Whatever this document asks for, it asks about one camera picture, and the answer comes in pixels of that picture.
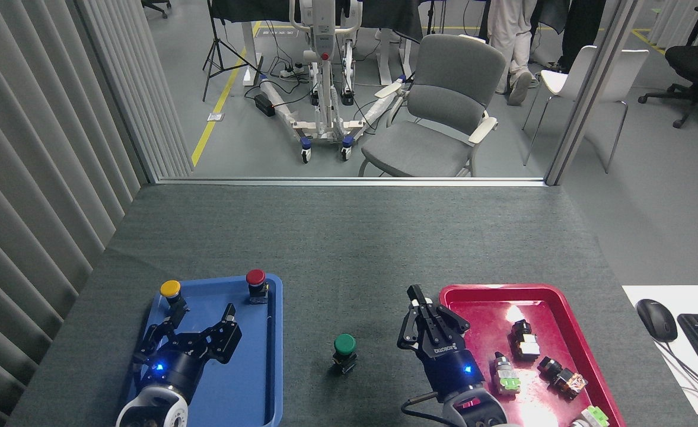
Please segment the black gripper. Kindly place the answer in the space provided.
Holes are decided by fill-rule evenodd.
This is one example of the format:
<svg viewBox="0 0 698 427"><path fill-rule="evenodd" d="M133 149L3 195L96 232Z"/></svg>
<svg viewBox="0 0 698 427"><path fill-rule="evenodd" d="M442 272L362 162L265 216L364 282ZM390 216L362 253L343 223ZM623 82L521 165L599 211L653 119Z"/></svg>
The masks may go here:
<svg viewBox="0 0 698 427"><path fill-rule="evenodd" d="M474 361L473 354L464 344L464 335L470 330L470 322L444 305L425 300L419 285L411 285L407 289L407 295L409 307L402 322L397 347L417 351L417 317L423 311L428 340L434 346L444 346L434 349L432 356L424 352L419 355L436 397L447 399L462 394L471 387L482 386L485 377Z"/></svg>
<svg viewBox="0 0 698 427"><path fill-rule="evenodd" d="M138 382L138 391L151 385L172 387L176 392L195 392L209 359L228 363L242 338L242 330L235 320L237 309L228 304L222 318L201 332L180 333L180 349L164 350L156 356L163 338L175 338L176 328L185 316L186 307L171 308L164 321L152 324L133 352L134 363L145 363L145 371Z"/></svg>

